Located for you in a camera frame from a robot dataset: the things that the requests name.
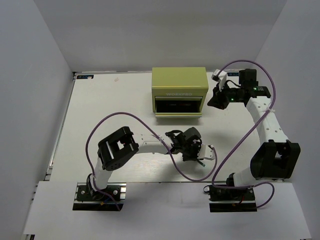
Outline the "green metal drawer chest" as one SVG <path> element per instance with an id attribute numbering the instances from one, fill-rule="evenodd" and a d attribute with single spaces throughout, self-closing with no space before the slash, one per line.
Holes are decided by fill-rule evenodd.
<path id="1" fill-rule="evenodd" d="M 205 67 L 154 67 L 152 111 L 156 118 L 198 119 L 209 90 Z M 172 102 L 197 102 L 198 107 L 169 107 Z"/>

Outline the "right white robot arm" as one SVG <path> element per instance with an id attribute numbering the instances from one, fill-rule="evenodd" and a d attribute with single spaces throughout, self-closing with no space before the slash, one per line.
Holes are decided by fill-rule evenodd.
<path id="1" fill-rule="evenodd" d="M 260 147 L 250 160 L 249 167 L 231 173 L 226 180 L 226 195 L 236 200 L 263 180 L 286 180 L 292 177 L 301 153 L 297 142 L 283 132 L 272 107 L 274 99 L 266 86 L 259 85 L 255 69 L 238 73 L 237 87 L 229 87 L 227 73 L 216 69 L 211 78 L 217 82 L 210 107 L 224 110 L 230 103 L 243 103 L 250 113 L 257 131 Z"/>

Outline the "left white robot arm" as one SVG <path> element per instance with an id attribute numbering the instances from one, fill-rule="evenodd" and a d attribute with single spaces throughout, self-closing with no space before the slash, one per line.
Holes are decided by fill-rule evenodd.
<path id="1" fill-rule="evenodd" d="M 154 134 L 134 135 L 128 126 L 121 127 L 98 143 L 97 163 L 94 173 L 88 176 L 88 193 L 94 200 L 101 200 L 107 190 L 113 171 L 123 167 L 136 154 L 182 154 L 183 161 L 201 161 L 205 157 L 206 147 L 201 134 L 195 127 L 186 131 L 172 130 L 163 136 Z"/>

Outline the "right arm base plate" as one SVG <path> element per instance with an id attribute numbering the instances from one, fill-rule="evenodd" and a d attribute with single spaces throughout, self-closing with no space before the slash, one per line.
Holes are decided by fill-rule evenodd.
<path id="1" fill-rule="evenodd" d="M 211 213 L 256 212 L 257 204 L 252 188 L 225 189 L 206 185 L 203 192 L 209 195 Z"/>

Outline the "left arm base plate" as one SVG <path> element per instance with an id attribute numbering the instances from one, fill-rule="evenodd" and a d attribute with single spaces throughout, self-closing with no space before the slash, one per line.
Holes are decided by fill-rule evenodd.
<path id="1" fill-rule="evenodd" d="M 89 187 L 85 183 L 78 183 L 73 202 L 73 211 L 119 212 L 125 203 L 126 183 L 111 183 L 104 192 L 110 194 L 114 201 L 107 195 L 98 192 L 91 195 Z"/>

